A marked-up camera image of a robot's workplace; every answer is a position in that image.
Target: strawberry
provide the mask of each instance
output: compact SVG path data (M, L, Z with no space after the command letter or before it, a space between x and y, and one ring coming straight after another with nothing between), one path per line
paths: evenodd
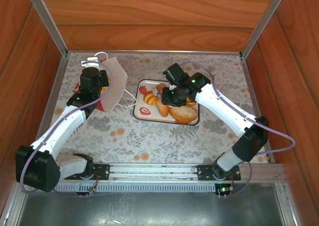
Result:
M150 112L150 110L147 109L147 108L140 108L140 114L141 114L141 115L150 115L151 112Z
M142 95L144 95L147 92L147 89L145 86L140 86L139 91Z
M187 125L187 124L188 124L188 122L181 122L181 121L179 121L179 120L175 120L175 123L185 124L185 125Z

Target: bread slice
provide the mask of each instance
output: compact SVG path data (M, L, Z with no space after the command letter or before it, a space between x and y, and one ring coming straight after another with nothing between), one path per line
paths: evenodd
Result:
M164 83L160 83L156 86L157 91L159 92L159 94L162 93L163 88L167 87Z
M188 105L170 108L169 114L180 122L188 123L197 118L197 111Z
M161 98L158 98L158 101L156 102L156 105L158 107L159 113L162 117L167 117L169 112L169 106L163 105L161 103Z

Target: pastry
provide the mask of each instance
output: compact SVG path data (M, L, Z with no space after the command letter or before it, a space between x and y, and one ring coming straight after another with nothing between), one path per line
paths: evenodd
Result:
M196 105L196 103L195 103L195 102L192 102L192 100L189 99L189 98L186 99L186 103L187 103L188 105L190 105L190 106Z
M157 96L155 96L152 91L148 91L144 94L144 102L148 105L156 104L157 100Z
M162 91L163 91L163 88L165 88L165 87L166 87L166 85L165 85L164 83L160 83L160 84L158 84L158 85L156 86L156 89L157 89L157 91L159 92L159 94L161 94Z
M170 108L169 114L181 122L191 122L197 118L197 111L188 105Z
M159 113L162 117L167 117L169 112L169 106L163 105L161 103L161 98L158 98L158 101L156 102L156 105L158 107Z

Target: metal floor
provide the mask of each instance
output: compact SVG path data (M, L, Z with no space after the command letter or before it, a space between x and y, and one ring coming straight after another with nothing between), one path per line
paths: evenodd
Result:
M281 226L272 184L219 199L208 193L110 193L87 199L27 196L19 226Z

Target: wooden wall panel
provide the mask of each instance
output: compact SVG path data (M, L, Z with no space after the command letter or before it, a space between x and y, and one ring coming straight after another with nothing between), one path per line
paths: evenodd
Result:
M15 181L15 152L21 145L34 142L40 126L45 106L51 92L53 81L60 62L60 52L50 40L39 72L34 76L34 84L27 103L24 105L19 126L14 133L4 164L0 169L0 209L6 202L12 183Z
M0 125L2 144L0 162L3 162L15 129L24 112L24 107L17 106L24 106L28 101L49 39L50 35L42 20L36 10L32 8L24 29L17 39L16 47L0 76L0 86L5 86L0 92L0 106L3 114Z
M15 151L35 140L61 55L30 0L0 1L0 212Z
M319 0L282 0L247 58L256 97L273 128L296 140L276 153L303 225L319 222ZM270 134L274 149L288 146Z
M166 49L240 51L251 34L250 29L210 28L201 26L99 25L59 28L70 49Z
M318 107L319 0L283 0L276 13Z
M244 48L247 36L252 33L270 0L44 0L44 2L57 23L64 42L71 50L239 52ZM114 34L119 36L119 32L125 37L121 36L116 40ZM176 36L177 38L186 36L186 38L180 43Z
M0 1L0 74L30 10L30 0Z
M249 74L252 78L260 112L270 121L269 126L271 128L280 130L285 134L290 134L275 96L277 90L272 86L272 82L268 77L267 68L263 62L258 44L253 47L249 54L247 64L249 66ZM269 142L271 148L283 148L291 144L289 140L271 133L269 134ZM305 176L297 160L295 149L275 153L274 157L276 162L280 162L284 165L287 181L290 190L292 190L293 200L303 222L302 225L317 225L319 217L316 210L316 202L314 201L314 192L309 190L309 185L305 181Z
M254 28L270 0L44 1L58 25L193 24Z

